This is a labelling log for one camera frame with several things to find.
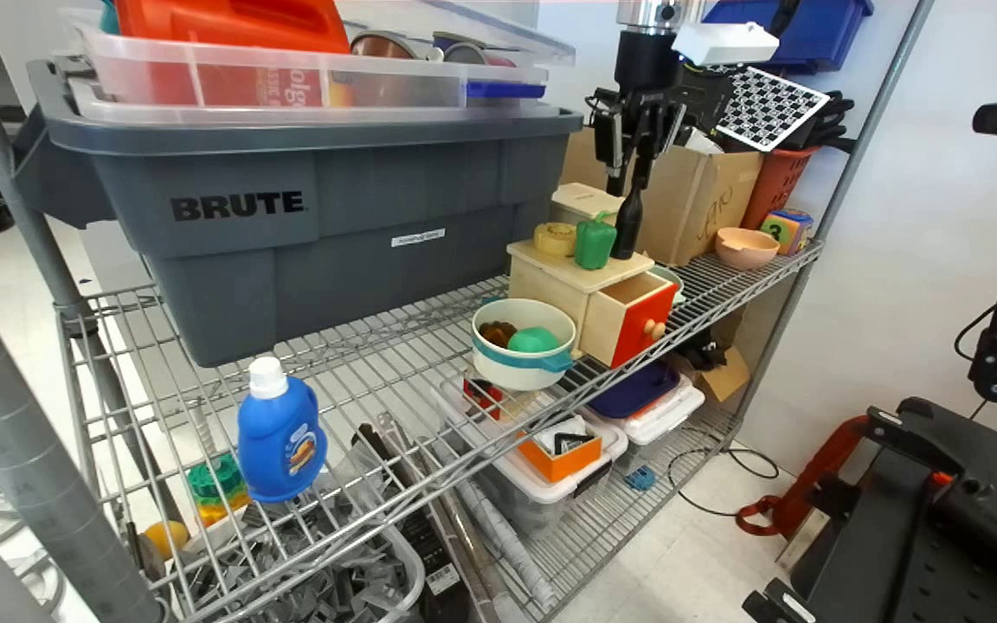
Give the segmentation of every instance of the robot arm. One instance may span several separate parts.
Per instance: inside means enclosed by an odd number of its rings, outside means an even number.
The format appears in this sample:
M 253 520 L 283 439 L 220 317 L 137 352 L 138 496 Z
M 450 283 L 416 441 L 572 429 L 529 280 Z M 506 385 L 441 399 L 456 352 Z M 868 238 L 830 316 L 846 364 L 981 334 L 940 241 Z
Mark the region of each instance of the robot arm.
M 615 8 L 615 21 L 625 25 L 612 65 L 615 88 L 588 96 L 595 156 L 609 170 L 605 189 L 627 198 L 609 252 L 615 260 L 634 257 L 643 211 L 640 193 L 656 156 L 687 130 L 681 65 L 768 61 L 781 48 L 757 25 L 702 25 L 711 8 L 714 0 L 619 0 Z

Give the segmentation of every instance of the shelf post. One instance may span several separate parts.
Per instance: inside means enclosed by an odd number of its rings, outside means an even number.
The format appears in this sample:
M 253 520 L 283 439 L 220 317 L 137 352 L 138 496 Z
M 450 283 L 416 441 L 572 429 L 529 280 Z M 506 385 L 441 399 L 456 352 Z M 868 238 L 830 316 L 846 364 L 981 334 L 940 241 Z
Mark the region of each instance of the shelf post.
M 152 623 L 159 602 L 112 531 L 69 451 L 0 337 L 0 490 L 105 623 Z
M 862 167 L 862 160 L 865 160 L 865 151 L 868 151 L 868 146 L 874 146 L 874 134 L 877 134 L 877 129 L 881 129 L 881 119 L 882 119 L 882 115 L 888 115 L 888 104 L 890 104 L 894 88 L 899 87 L 899 76 L 904 76 L 904 68 L 909 68 L 909 59 L 910 59 L 910 50 L 916 50 L 917 36 L 921 36 L 921 27 L 925 27 L 933 8 L 936 8 L 936 0 L 917 0 L 916 10 L 910 10 L 910 21 L 909 21 L 909 27 L 904 27 L 904 36 L 899 36 L 897 50 L 890 55 L 890 65 L 888 65 L 888 72 L 882 72 L 881 92 L 877 92 L 877 99 L 874 99 L 874 106 L 868 106 L 868 117 L 865 117 L 865 123 L 862 123 L 862 130 L 859 130 L 859 137 L 856 137 L 856 147 L 851 147 L 851 156 L 849 156 L 849 161 L 846 161 L 846 170 L 842 170 L 842 176 L 837 176 L 837 187 L 836 187 L 836 193 L 830 193 L 830 199 L 828 199 L 828 208 L 826 208 L 826 217 L 820 217 L 820 223 L 817 223 L 817 236 L 815 236 L 815 238 L 817 238 L 820 244 L 826 244 L 830 223 L 837 221 L 837 211 L 842 211 L 842 202 L 846 202 L 846 193 L 849 193 L 849 187 L 851 187 L 851 179 L 856 179 L 856 174 L 859 174 L 859 167 Z M 761 350 L 761 355 L 757 355 L 755 376 L 767 376 L 767 374 L 768 374 L 768 364 L 772 364 L 772 355 L 775 355 L 775 350 L 781 350 L 781 337 L 783 337 L 783 331 L 786 331 L 786 320 L 790 320 L 790 316 L 797 311 L 797 303 L 801 303 L 801 296 L 804 296 L 804 290 L 806 290 L 806 275 L 811 275 L 811 265 L 794 280 L 794 286 L 790 286 L 790 295 L 786 295 L 786 301 L 783 301 L 783 311 L 781 311 L 781 317 L 775 317 L 775 325 L 772 325 L 772 331 L 768 331 L 768 342 L 767 342 L 767 350 Z M 740 431 L 745 416 L 748 416 L 755 394 L 757 394 L 757 379 L 752 379 L 748 391 L 740 394 L 737 416 L 733 416 L 731 431 L 727 431 L 731 439 Z
M 152 451 L 145 441 L 138 441 L 138 437 L 132 429 L 132 416 L 126 409 L 130 401 L 126 401 L 118 369 L 108 355 L 108 344 L 97 334 L 97 320 L 89 317 L 89 307 L 87 307 L 87 301 L 74 280 L 74 268 L 64 260 L 44 215 L 30 211 L 27 198 L 14 182 L 14 151 L 11 151 L 11 137 L 4 130 L 4 123 L 0 123 L 0 193 L 4 193 L 4 202 L 11 208 L 11 217 L 17 223 L 27 252 L 35 257 L 35 264 L 39 264 L 39 268 L 51 290 L 57 316 L 58 316 L 64 328 L 75 337 L 75 344 L 85 352 L 89 352 L 87 359 L 89 359 L 97 394 L 102 394 L 105 409 L 118 417 L 120 441 L 126 441 L 130 456 L 137 461 L 137 467 L 142 474 L 159 474 Z M 163 481 L 159 481 L 155 506 L 163 507 L 168 520 L 180 520 L 180 506 L 172 500 L 172 496 Z

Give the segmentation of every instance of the red container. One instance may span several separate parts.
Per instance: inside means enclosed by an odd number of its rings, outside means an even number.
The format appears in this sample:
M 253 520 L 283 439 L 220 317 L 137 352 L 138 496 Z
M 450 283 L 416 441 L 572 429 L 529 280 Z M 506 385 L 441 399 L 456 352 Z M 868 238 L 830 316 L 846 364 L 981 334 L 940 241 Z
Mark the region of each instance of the red container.
M 781 208 L 786 208 L 797 189 L 815 147 L 775 147 L 767 151 L 761 176 L 755 179 L 740 228 L 757 228 Z
M 350 50 L 333 0 L 118 0 L 120 33 Z

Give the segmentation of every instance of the bottle label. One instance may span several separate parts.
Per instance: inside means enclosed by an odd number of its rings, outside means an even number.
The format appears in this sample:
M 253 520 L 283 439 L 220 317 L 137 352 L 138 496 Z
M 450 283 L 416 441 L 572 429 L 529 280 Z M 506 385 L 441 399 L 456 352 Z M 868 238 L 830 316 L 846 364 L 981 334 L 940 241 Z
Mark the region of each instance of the bottle label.
M 288 474 L 296 476 L 300 467 L 317 461 L 319 439 L 312 424 L 299 424 L 288 439 Z

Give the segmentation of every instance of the black machine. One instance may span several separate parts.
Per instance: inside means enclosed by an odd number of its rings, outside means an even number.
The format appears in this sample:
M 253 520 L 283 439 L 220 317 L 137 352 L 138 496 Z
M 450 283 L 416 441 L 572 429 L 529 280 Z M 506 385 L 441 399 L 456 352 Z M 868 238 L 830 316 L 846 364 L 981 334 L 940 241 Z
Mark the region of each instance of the black machine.
M 997 134 L 997 104 L 973 129 Z M 970 379 L 997 401 L 997 303 Z M 909 399 L 897 416 L 874 409 L 865 437 L 881 452 L 851 500 L 828 507 L 794 583 L 772 580 L 745 610 L 767 623 L 997 618 L 997 431 Z

